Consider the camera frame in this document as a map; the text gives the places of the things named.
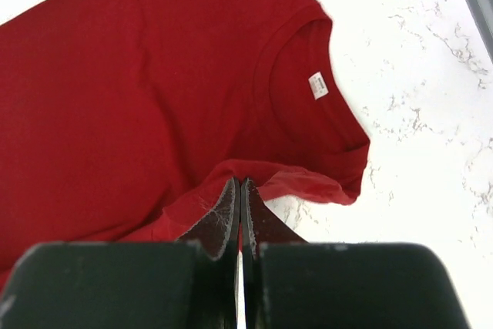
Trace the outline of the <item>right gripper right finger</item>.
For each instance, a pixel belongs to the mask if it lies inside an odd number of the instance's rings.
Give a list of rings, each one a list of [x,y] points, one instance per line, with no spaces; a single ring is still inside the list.
[[[243,289],[247,328],[264,328],[260,245],[262,243],[306,243],[264,203],[255,182],[241,185],[240,224],[243,254]]]

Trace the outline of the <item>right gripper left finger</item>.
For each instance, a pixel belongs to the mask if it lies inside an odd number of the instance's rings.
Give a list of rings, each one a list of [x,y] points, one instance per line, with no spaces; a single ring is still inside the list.
[[[179,242],[197,247],[188,328],[237,327],[240,182],[227,180],[215,206]]]

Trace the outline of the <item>dark red t shirt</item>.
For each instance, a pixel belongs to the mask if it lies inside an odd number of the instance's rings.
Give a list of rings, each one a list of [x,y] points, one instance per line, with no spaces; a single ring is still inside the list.
[[[232,177],[352,204],[370,140],[317,0],[46,0],[1,27],[1,279],[49,241],[174,240]]]

